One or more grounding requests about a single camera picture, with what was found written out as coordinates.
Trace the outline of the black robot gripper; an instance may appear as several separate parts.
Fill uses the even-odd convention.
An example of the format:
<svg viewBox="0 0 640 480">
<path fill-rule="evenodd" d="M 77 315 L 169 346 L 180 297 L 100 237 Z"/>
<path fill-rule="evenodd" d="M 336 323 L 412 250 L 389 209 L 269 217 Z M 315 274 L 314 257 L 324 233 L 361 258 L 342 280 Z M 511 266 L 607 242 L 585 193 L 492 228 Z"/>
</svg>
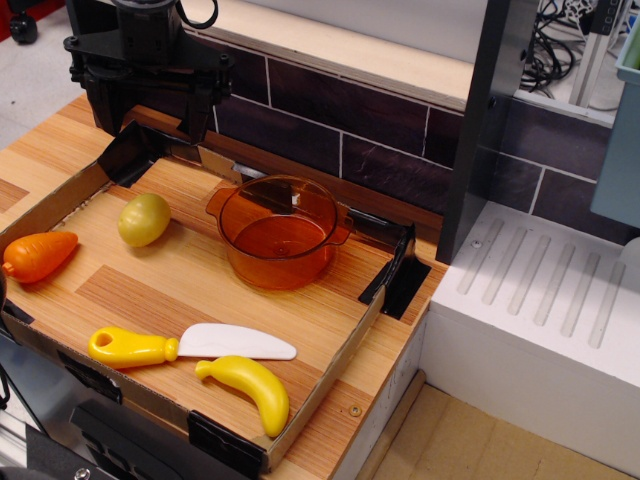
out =
<svg viewBox="0 0 640 480">
<path fill-rule="evenodd" d="M 73 35 L 64 40 L 72 56 L 72 80 L 84 86 L 96 125 L 116 136 L 132 108 L 121 86 L 189 90 L 178 130 L 192 144 L 202 142 L 216 104 L 217 90 L 231 88 L 232 58 L 198 43 L 186 27 L 204 30 L 218 19 L 219 6 L 205 20 L 187 16 L 180 1 L 111 1 L 115 27 L 97 25 L 98 9 L 92 1 L 75 14 Z"/>
</svg>

